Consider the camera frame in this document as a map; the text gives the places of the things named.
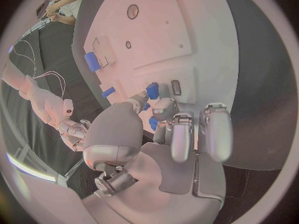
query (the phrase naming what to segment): light strip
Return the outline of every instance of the light strip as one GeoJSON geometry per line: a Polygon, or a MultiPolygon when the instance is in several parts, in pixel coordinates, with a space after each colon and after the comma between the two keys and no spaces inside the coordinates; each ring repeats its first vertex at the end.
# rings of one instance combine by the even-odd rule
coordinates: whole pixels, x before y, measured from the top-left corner
{"type": "Polygon", "coordinates": [[[17,168],[19,168],[20,170],[28,173],[28,174],[31,174],[35,177],[38,177],[38,178],[42,178],[42,179],[45,179],[45,180],[48,180],[48,181],[52,181],[52,182],[55,182],[55,178],[52,177],[52,176],[48,176],[48,175],[45,175],[45,174],[42,174],[42,173],[39,173],[39,172],[36,172],[30,168],[27,168],[26,166],[24,166],[23,164],[19,163],[18,161],[16,161],[14,158],[12,158],[9,154],[7,154],[7,157],[8,159],[10,160],[10,162],[16,166],[17,168]]]}

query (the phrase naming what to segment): white humanoid robot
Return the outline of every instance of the white humanoid robot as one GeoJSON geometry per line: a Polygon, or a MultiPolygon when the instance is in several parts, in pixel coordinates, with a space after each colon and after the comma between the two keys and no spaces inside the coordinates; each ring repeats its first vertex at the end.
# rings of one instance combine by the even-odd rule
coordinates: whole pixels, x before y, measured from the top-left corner
{"type": "Polygon", "coordinates": [[[223,206],[222,162],[232,152],[233,134],[225,105],[209,104],[200,115],[199,148],[194,150],[194,117],[176,101],[160,99],[152,108],[159,121],[154,142],[142,146],[138,114],[149,97],[141,92],[104,110],[90,124],[70,119],[71,100],[38,87],[10,60],[2,79],[31,101],[36,115],[57,129],[86,164],[103,171],[98,191],[82,200],[101,223],[210,224],[223,206]]]}

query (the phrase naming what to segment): circular hole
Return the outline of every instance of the circular hole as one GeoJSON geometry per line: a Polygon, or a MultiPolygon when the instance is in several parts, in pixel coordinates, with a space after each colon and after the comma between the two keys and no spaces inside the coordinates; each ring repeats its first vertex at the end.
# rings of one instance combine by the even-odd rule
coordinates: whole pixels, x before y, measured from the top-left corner
{"type": "Polygon", "coordinates": [[[126,47],[128,48],[128,49],[130,49],[132,46],[131,46],[131,43],[129,42],[129,41],[127,41],[126,42],[126,47]]]}
{"type": "Polygon", "coordinates": [[[128,7],[127,15],[129,19],[135,19],[138,16],[139,9],[137,5],[133,4],[128,7]]]}

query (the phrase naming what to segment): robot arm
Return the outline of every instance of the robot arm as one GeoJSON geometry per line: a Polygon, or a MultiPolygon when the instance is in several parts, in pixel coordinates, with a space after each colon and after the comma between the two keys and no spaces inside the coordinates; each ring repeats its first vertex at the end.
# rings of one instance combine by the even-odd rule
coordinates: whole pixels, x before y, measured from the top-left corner
{"type": "Polygon", "coordinates": [[[74,151],[83,150],[80,144],[83,143],[87,127],[70,119],[73,114],[71,100],[63,100],[52,92],[39,88],[34,78],[25,76],[10,60],[5,64],[1,78],[18,90],[21,97],[31,102],[36,115],[58,130],[67,146],[74,151]]]}

